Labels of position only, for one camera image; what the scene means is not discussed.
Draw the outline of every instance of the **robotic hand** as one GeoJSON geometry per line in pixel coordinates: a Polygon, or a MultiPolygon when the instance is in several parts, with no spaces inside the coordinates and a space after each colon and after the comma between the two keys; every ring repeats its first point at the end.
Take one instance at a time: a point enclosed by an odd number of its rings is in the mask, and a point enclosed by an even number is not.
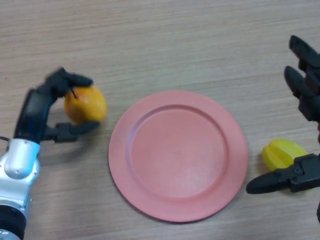
{"type": "MultiPolygon", "coordinates": [[[[317,122],[320,131],[320,55],[297,36],[291,36],[289,48],[298,57],[298,68],[305,72],[305,77],[287,66],[284,70],[285,81],[299,99],[300,112],[308,121],[317,122]]],[[[246,191],[249,194],[264,194],[289,188],[295,193],[316,187],[320,187],[320,155],[308,154],[295,158],[288,168],[276,169],[254,178],[246,186],[246,191]]],[[[320,204],[317,217],[320,222],[320,204]]]]}
{"type": "Polygon", "coordinates": [[[40,142],[74,142],[100,123],[58,123],[47,126],[50,107],[73,87],[89,87],[93,81],[60,68],[45,82],[30,89],[24,100],[13,139],[0,157],[0,240],[23,240],[31,207],[30,190],[40,172],[40,142]]]}

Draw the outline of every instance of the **black robotic finger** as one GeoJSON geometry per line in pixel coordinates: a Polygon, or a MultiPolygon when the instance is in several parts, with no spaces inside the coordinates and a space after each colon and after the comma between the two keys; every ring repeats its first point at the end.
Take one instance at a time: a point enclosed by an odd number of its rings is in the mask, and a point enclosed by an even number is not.
{"type": "Polygon", "coordinates": [[[287,66],[284,69],[284,79],[296,98],[300,99],[301,96],[308,98],[315,95],[307,86],[304,77],[293,67],[287,66]]]}
{"type": "Polygon", "coordinates": [[[289,48],[301,61],[299,67],[301,67],[302,71],[307,69],[307,65],[313,68],[320,68],[319,54],[301,38],[292,35],[289,41],[289,48]]]}
{"type": "Polygon", "coordinates": [[[70,127],[70,133],[73,135],[82,135],[89,133],[100,126],[98,121],[88,121],[79,125],[72,125],[70,127]]]}
{"type": "Polygon", "coordinates": [[[70,88],[89,87],[94,83],[91,78],[75,73],[63,72],[61,75],[68,81],[68,85],[70,88]]]}
{"type": "Polygon", "coordinates": [[[42,141],[54,141],[55,143],[69,143],[78,140],[82,134],[89,133],[100,126],[98,121],[89,121],[79,125],[69,122],[57,123],[54,128],[47,127],[42,141]]]}

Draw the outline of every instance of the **wooden table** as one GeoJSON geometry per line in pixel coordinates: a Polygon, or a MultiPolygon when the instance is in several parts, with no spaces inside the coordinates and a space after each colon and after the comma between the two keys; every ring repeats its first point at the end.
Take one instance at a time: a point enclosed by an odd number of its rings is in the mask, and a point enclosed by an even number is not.
{"type": "MultiPolygon", "coordinates": [[[[92,77],[108,102],[95,136],[44,143],[26,240],[314,240],[319,190],[248,195],[266,171],[260,153],[288,138],[318,152],[316,124],[297,110],[283,78],[297,66],[292,34],[320,51],[318,0],[3,0],[0,3],[0,132],[11,137],[28,88],[58,66],[92,77]],[[221,212],[191,224],[140,214],[108,166],[120,116],[139,99],[188,90],[224,105],[249,147],[243,188],[221,212]]],[[[68,120],[63,102],[51,124],[68,120]]]]}

